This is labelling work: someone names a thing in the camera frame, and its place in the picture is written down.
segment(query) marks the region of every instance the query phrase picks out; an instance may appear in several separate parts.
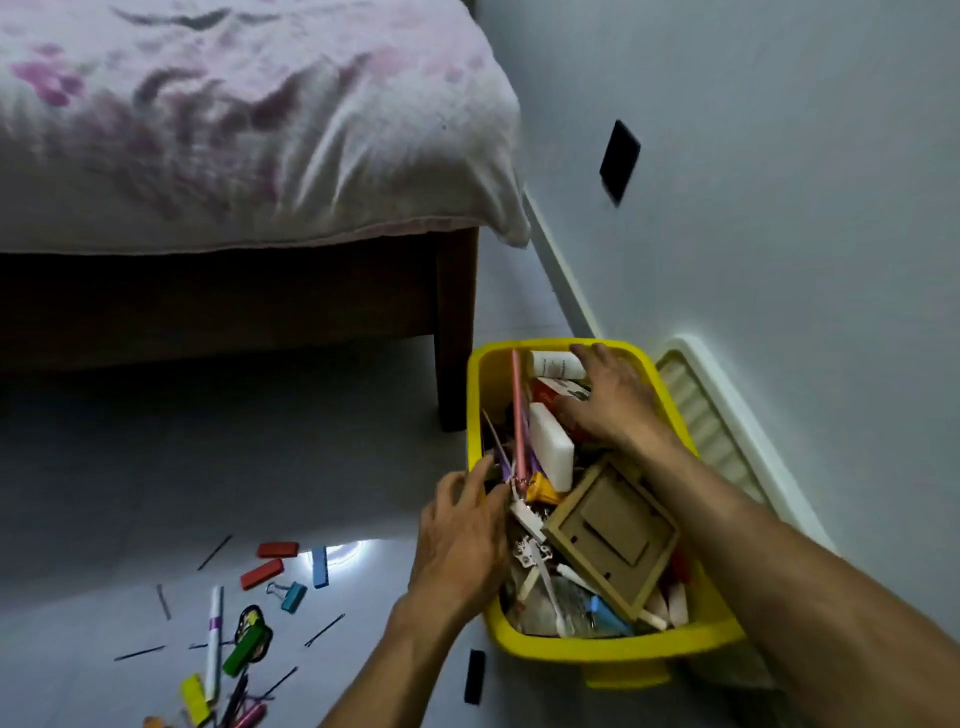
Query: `black rectangular object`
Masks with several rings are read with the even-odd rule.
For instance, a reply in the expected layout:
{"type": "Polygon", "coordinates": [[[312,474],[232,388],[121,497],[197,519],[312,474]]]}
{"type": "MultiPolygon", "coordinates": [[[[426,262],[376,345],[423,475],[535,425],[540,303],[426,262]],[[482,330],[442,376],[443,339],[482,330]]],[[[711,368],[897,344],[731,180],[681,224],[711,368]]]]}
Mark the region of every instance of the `black rectangular object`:
{"type": "Polygon", "coordinates": [[[620,201],[623,200],[627,182],[634,173],[639,157],[640,142],[627,129],[627,125],[617,119],[607,143],[607,152],[600,164],[600,179],[616,206],[620,206],[620,201]]]}
{"type": "Polygon", "coordinates": [[[480,705],[483,694],[483,676],[487,669],[487,653],[482,649],[470,651],[470,663],[467,667],[467,686],[464,688],[464,702],[480,705]]]}

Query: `bed sheet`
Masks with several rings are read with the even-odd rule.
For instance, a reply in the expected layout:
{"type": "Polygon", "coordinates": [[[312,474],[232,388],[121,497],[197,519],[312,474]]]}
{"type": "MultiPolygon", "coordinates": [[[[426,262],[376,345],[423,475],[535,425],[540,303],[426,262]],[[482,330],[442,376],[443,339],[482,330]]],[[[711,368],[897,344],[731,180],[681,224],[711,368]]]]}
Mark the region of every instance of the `bed sheet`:
{"type": "Polygon", "coordinates": [[[460,0],[0,0],[0,252],[519,245],[519,123],[460,0]]]}

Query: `storage container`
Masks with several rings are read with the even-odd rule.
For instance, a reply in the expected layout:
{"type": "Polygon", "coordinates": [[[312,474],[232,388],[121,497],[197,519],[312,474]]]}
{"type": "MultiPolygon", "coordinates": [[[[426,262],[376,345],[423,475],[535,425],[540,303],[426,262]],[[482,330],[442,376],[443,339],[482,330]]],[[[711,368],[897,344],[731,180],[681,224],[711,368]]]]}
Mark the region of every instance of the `storage container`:
{"type": "MultiPolygon", "coordinates": [[[[570,344],[595,344],[599,339],[532,339],[488,344],[470,357],[467,381],[467,456],[474,464],[483,456],[481,408],[494,417],[510,404],[511,350],[567,351],[570,344]]],[[[660,381],[650,358],[630,344],[602,341],[649,381],[657,394],[657,409],[683,443],[696,454],[684,421],[660,381]]],[[[517,632],[504,617],[499,599],[484,612],[492,639],[504,650],[527,660],[581,666],[587,684],[606,690],[648,688],[670,679],[666,660],[715,649],[744,638],[743,630],[723,598],[710,583],[689,548],[692,581],[687,585],[690,624],[653,635],[608,640],[529,637],[517,632]]]]}

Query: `baseboard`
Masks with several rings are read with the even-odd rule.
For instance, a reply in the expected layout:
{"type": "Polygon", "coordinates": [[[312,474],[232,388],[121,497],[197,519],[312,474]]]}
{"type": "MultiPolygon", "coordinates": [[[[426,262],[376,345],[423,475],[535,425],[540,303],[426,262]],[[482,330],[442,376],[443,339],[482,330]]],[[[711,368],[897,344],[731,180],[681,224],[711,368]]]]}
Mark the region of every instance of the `baseboard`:
{"type": "Polygon", "coordinates": [[[523,196],[523,207],[530,220],[530,240],[540,257],[540,264],[546,271],[550,285],[557,294],[557,301],[573,335],[582,338],[603,338],[597,320],[584,299],[583,291],[580,290],[577,280],[566,264],[564,255],[557,250],[549,228],[546,227],[537,204],[531,199],[529,192],[523,196]]]}

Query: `green block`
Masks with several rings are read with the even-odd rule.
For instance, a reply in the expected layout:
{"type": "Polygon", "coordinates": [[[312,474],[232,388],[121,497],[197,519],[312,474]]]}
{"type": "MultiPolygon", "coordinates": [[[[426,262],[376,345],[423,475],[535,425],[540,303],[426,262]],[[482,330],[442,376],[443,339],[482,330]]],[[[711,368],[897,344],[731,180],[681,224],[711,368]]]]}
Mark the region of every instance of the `green block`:
{"type": "Polygon", "coordinates": [[[243,636],[240,644],[235,646],[233,651],[230,652],[230,656],[224,660],[224,672],[230,677],[239,675],[240,670],[250,661],[253,651],[256,650],[266,633],[267,630],[263,626],[263,622],[258,622],[247,630],[247,634],[243,636]]]}

